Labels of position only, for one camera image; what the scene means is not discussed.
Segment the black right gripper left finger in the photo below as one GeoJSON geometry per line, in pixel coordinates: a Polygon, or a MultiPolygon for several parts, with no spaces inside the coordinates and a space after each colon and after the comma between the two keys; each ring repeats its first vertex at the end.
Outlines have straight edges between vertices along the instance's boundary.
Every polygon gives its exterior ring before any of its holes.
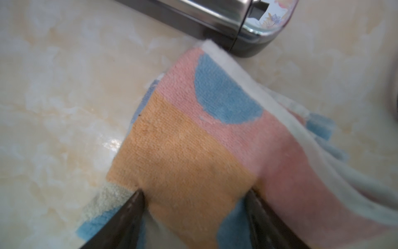
{"type": "Polygon", "coordinates": [[[136,249],[141,221],[145,211],[145,196],[137,190],[121,209],[82,249],[136,249]]]}

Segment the grey steel coffee machine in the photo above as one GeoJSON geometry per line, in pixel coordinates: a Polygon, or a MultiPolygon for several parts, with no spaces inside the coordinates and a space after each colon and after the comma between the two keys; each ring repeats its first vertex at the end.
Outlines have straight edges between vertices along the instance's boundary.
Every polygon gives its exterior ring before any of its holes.
{"type": "Polygon", "coordinates": [[[124,0],[121,4],[197,39],[211,39],[237,57],[249,58],[281,33],[298,1],[124,0]]]}

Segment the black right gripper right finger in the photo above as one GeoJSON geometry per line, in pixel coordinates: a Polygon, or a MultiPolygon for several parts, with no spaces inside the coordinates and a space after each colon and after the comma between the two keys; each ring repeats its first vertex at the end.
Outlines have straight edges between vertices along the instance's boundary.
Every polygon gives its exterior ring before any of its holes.
{"type": "Polygon", "coordinates": [[[309,249],[253,189],[245,196],[245,209],[254,249],[309,249]]]}

